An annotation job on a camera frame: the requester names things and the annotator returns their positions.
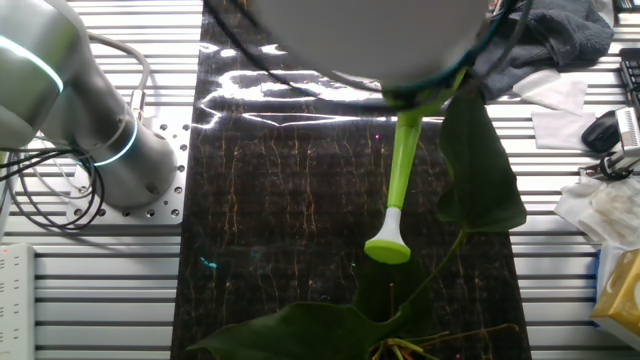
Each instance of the gray cloth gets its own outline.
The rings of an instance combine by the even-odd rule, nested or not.
[[[484,75],[503,50],[520,18],[516,11],[481,53],[474,70]],[[529,21],[507,60],[486,79],[483,92],[493,100],[536,71],[595,62],[607,54],[613,29],[587,0],[533,0]]]

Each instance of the green leaf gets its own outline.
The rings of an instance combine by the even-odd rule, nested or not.
[[[389,265],[369,259],[358,276],[358,291],[353,306],[367,319],[383,322],[391,318],[391,287],[393,284],[393,314],[413,295],[426,280],[416,258],[399,265]],[[411,309],[410,324],[399,336],[402,338],[424,337],[433,323],[433,301],[428,292],[421,292]]]
[[[439,146],[452,184],[438,200],[438,219],[466,232],[507,231],[525,222],[516,177],[477,91],[453,98]]]
[[[227,326],[191,349],[218,360],[363,360],[375,343],[395,337],[411,318],[374,323],[351,306],[297,303],[273,315]]]

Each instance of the yellow box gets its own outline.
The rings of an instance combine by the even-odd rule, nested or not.
[[[620,256],[591,319],[640,350],[640,249]]]

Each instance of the computer mouse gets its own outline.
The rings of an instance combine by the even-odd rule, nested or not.
[[[620,142],[620,129],[615,110],[607,111],[582,133],[582,142],[597,153],[605,153]]]

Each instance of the black marble mat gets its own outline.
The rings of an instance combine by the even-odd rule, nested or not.
[[[274,69],[285,55],[225,6],[225,20]],[[388,114],[302,99],[229,50],[205,11],[190,144],[171,359],[210,359],[185,348],[226,324],[296,301],[349,303],[354,266],[386,207],[395,123]],[[355,96],[289,72],[324,96]],[[431,272],[457,235],[435,217],[449,182],[437,149],[439,123],[425,122],[402,217],[402,235]],[[441,359],[530,359],[507,234],[470,238],[433,282],[434,332],[505,323],[504,331],[453,341]]]

